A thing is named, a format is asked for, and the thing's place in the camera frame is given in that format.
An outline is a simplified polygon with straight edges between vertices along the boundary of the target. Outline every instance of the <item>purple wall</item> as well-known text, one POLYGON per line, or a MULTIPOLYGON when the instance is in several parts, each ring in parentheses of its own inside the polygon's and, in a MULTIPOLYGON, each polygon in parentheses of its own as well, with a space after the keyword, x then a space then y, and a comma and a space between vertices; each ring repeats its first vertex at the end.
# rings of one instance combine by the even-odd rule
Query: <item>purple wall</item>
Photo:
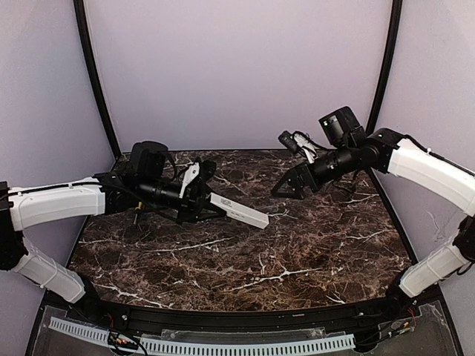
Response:
MULTIPOLYGON (((73 2, 0 2, 0 180, 34 186, 80 179, 113 157, 88 80, 73 2)), ((26 230, 64 263, 83 219, 26 230)), ((42 291, 0 271, 0 355, 23 355, 42 291)))
MULTIPOLYGON (((405 1, 379 127, 414 136, 426 147, 475 170, 475 2, 405 1)), ((381 176, 419 258, 455 232, 463 218, 435 194, 381 176)), ((475 355, 475 270, 442 290, 467 356, 475 355)))
POLYGON ((119 143, 276 148, 282 130, 370 113, 391 1, 87 1, 119 143))

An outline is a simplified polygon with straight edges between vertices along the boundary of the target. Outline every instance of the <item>white cable tray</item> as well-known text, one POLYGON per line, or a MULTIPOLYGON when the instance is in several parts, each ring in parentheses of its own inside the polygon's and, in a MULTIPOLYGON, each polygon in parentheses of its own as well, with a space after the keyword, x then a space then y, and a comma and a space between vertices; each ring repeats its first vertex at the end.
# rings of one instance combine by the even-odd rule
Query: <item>white cable tray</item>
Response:
MULTIPOLYGON (((70 335, 76 339, 110 348, 107 339, 109 331, 97 327, 84 326, 68 320, 52 317, 49 328, 70 335)), ((355 348, 353 334, 324 339, 313 339, 289 343, 265 343, 251 345, 220 345, 207 343, 181 343, 156 340, 147 337, 140 342, 149 355, 193 355, 193 356, 307 356, 337 352, 355 348)), ((142 349, 135 351, 143 354, 142 349)))

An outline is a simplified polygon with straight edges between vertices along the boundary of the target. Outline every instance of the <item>curved black pole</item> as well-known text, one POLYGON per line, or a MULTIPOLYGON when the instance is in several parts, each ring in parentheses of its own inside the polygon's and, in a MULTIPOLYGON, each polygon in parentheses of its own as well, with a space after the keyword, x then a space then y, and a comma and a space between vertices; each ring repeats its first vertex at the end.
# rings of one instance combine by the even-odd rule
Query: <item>curved black pole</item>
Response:
POLYGON ((105 134, 111 146, 114 157, 118 159, 122 155, 119 143, 117 141, 114 127, 112 126, 111 117, 105 104, 104 93, 102 92, 101 82, 99 81, 99 74, 97 73, 96 61, 94 60, 94 53, 92 51, 91 37, 89 36, 88 21, 86 19, 86 12, 84 8, 84 0, 73 0, 74 10, 76 12, 77 29, 81 39, 82 52, 84 53, 84 60, 88 68, 89 80, 91 81, 92 91, 96 99, 97 109, 101 116, 102 125, 104 126, 105 134))
POLYGON ((366 133, 372 134, 378 121, 379 111, 383 103, 384 92, 386 91, 387 80, 393 63, 394 49, 398 36, 399 20, 401 19, 402 0, 393 0, 389 30, 387 31, 386 48, 384 49, 381 72, 379 73, 378 86, 374 95, 373 106, 371 107, 370 118, 366 126, 366 133))

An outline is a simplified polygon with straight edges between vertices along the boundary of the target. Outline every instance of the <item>white object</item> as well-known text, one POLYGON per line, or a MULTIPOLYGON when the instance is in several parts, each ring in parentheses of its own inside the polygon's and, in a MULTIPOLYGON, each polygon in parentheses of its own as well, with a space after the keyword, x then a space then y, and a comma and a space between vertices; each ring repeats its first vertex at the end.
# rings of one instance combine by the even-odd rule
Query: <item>white object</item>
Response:
POLYGON ((403 177, 452 202, 469 216, 475 215, 475 177, 424 152, 409 139, 398 142, 387 171, 403 177))
POLYGON ((28 254, 20 259, 12 271, 49 289, 69 303, 75 303, 85 294, 84 283, 76 272, 59 265, 51 257, 38 250, 27 238, 23 243, 28 254))
MULTIPOLYGON (((109 332, 97 327, 90 327, 82 323, 74 323, 69 320, 52 317, 49 329, 61 332, 62 334, 75 337, 88 343, 98 346, 112 348, 108 345, 109 332)), ((149 355, 292 355, 310 356, 328 354, 355 348, 355 337, 353 334, 325 337, 305 341, 295 341, 288 343, 261 343, 250 345, 226 345, 212 343, 181 343, 177 341, 159 340, 156 338, 138 337, 140 343, 147 350, 149 355)), ((131 349, 120 347, 122 351, 131 349)), ((143 350, 138 348, 135 354, 143 355, 143 350)))
POLYGON ((186 187, 188 187, 188 185, 193 182, 196 177, 198 177, 198 174, 200 174, 200 164, 193 163, 189 166, 189 168, 185 172, 185 175, 183 176, 183 182, 181 184, 180 190, 180 199, 183 198, 186 187))
POLYGON ((245 205, 233 202, 232 200, 211 193, 210 203, 223 209, 228 217, 242 221, 243 223, 256 226, 258 228, 265 228, 269 224, 269 217, 267 214, 261 213, 255 209, 249 208, 245 205))
POLYGON ((409 297, 416 297, 426 288, 470 263, 453 245, 456 234, 426 258, 411 266, 402 276, 399 288, 409 297))
POLYGON ((305 156, 307 157, 309 163, 314 163, 317 153, 315 152, 315 148, 312 143, 310 143, 310 141, 305 136, 302 136, 299 133, 294 135, 294 140, 297 142, 297 145, 299 145, 304 150, 305 156))
POLYGON ((105 211, 105 194, 100 185, 77 185, 81 182, 99 182, 88 177, 68 184, 66 188, 48 189, 24 194, 22 191, 34 188, 12 188, 9 197, 13 203, 10 209, 13 228, 21 231, 29 226, 83 215, 100 215, 105 211))

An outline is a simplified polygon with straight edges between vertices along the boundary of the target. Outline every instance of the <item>brown marble surface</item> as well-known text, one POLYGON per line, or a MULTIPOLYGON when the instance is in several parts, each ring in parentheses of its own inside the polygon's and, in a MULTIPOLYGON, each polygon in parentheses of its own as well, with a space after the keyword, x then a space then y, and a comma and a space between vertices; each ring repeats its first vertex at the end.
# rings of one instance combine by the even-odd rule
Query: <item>brown marble surface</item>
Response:
MULTIPOLYGON (((269 214, 264 230, 221 218, 177 225, 134 211, 92 217, 71 268, 105 300, 200 311, 301 309, 384 295, 409 258, 368 175, 356 192, 327 185, 305 200, 269 190, 302 158, 286 151, 177 152, 217 163, 209 185, 269 214)), ((351 176, 339 185, 350 187, 351 176)))

